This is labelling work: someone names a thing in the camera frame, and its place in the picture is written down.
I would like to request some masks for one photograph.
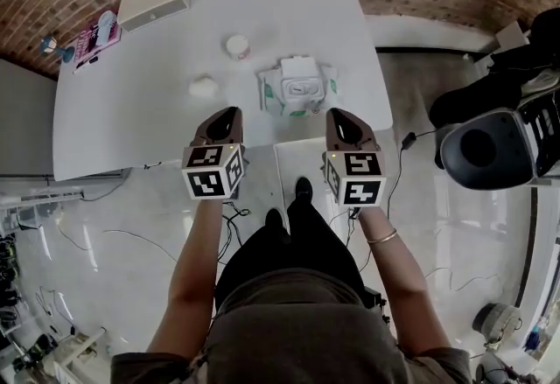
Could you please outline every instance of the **gray shirt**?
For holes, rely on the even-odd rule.
[[[112,382],[471,383],[468,354],[407,358],[378,311],[339,280],[309,269],[258,276],[224,302],[203,354],[115,356]]]

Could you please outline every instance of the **speaker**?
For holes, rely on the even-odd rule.
[[[116,18],[127,32],[189,9],[189,0],[121,0]]]

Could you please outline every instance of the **pink magazine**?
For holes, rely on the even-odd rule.
[[[73,58],[76,66],[84,60],[93,58],[98,52],[104,50],[108,46],[116,44],[119,40],[121,40],[121,33],[123,30],[118,25],[115,19],[115,22],[113,22],[113,24],[111,25],[108,42],[104,45],[96,44],[99,32],[98,22],[100,16],[101,14],[94,18],[91,22],[89,22],[87,28],[84,28],[78,36],[78,42],[76,43],[76,54]]]

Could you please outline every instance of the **white cup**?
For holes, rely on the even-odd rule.
[[[226,50],[231,59],[244,60],[251,52],[251,47],[249,46],[249,41],[245,36],[236,34],[227,40]]]

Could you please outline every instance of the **person's shoulder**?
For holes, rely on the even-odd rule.
[[[409,361],[415,382],[471,384],[469,354],[457,348],[436,348]]]
[[[111,383],[169,384],[188,375],[190,361],[169,353],[124,353],[111,360]]]

